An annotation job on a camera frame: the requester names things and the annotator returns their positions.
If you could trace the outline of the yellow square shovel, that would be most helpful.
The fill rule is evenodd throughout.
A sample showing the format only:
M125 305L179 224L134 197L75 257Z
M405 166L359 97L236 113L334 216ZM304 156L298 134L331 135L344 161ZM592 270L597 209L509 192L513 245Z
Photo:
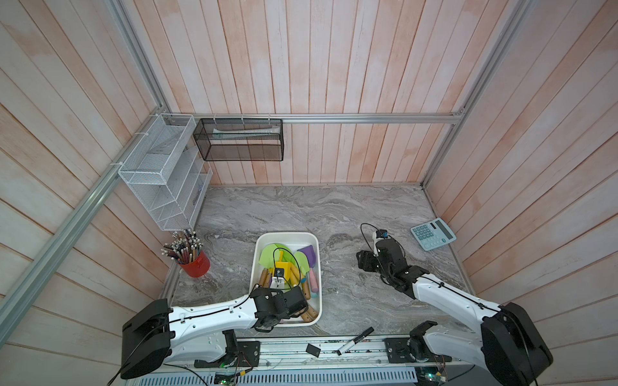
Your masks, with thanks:
M290 262L275 262L273 278L282 278L285 282L289 282L292 286L296 286L300 283L301 274L296 264Z

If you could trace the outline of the large green shovel blade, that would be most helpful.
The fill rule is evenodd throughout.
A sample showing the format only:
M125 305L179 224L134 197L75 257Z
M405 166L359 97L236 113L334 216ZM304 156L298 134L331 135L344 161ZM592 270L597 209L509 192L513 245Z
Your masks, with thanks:
M275 262L293 262L294 257L291 250L283 244L268 244L260 253L258 263L263 268L273 269Z

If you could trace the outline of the green shovel wooden handle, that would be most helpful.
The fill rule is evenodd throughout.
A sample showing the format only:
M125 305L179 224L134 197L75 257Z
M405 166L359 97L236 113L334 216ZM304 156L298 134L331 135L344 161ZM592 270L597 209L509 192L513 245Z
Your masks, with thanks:
M307 306L307 310L300 315L304 323L313 323L319 317L319 312L315 310L311 305Z

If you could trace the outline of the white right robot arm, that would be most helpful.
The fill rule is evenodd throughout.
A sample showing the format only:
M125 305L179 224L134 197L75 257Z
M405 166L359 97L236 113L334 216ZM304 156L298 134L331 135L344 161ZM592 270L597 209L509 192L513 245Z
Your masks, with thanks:
M378 238L357 253L361 270L378 273L387 286L442 310L468 329L451 331L428 320L410 331L407 360L427 362L440 355L488 371L502 385L530 385L554 357L523 307L500 305L450 286L423 267L408 264L393 238Z

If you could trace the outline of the white plastic storage box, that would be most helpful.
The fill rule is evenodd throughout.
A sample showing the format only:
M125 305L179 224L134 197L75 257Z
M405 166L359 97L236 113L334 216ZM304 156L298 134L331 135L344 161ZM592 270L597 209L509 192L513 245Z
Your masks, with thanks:
M323 311L320 248L311 233L265 233L257 240L249 284L260 331L311 326Z

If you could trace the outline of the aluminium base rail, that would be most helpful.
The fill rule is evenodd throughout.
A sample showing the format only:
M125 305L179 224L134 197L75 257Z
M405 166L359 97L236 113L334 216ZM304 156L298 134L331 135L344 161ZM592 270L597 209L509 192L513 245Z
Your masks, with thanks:
M392 363L386 336L372 335L342 356L336 349L349 336L257 338L258 362L227 368L193 364L162 366L132 385L493 385L489 373L476 365L431 357L426 363ZM319 358L306 347L321 348Z

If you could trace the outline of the red pencil cup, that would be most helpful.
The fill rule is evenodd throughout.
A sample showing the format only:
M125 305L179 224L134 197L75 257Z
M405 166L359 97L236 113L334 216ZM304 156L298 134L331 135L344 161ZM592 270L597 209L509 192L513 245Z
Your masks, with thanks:
M210 270L211 262L204 251L201 251L194 261L180 267L190 278L200 278Z

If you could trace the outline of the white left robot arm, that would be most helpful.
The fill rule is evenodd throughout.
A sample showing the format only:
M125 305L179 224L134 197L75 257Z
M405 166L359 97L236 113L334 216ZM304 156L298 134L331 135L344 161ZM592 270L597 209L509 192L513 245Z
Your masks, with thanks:
M117 376L135 379L188 360L223 362L237 355L236 330L268 333L308 309L299 287L282 291L257 285L238 299L199 307L170 307L167 299L154 300L122 327Z

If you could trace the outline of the small black square block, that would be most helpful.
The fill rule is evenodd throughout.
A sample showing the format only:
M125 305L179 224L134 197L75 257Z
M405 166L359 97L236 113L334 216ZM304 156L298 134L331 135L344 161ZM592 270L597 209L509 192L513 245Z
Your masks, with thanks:
M313 344L308 344L306 347L306 352L307 354L310 354L315 358L319 358L321 354L321 348Z

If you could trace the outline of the light blue calculator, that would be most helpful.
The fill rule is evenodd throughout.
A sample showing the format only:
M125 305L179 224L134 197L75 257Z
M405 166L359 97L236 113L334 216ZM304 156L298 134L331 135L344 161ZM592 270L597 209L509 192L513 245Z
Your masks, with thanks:
M456 235L441 219L436 218L410 229L411 234L424 251L431 251L456 240Z

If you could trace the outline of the black marker pen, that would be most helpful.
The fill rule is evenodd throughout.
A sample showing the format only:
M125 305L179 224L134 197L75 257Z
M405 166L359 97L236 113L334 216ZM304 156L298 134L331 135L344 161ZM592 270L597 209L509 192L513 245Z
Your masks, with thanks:
M372 326L367 328L365 331L360 333L358 336L356 336L353 339L349 340L342 347L340 347L338 350L336 350L336 354L339 355L339 356L342 356L344 353L348 352L351 348L353 348L354 346L356 346L357 344L362 342L365 338L367 338L373 332L374 332L374 328Z

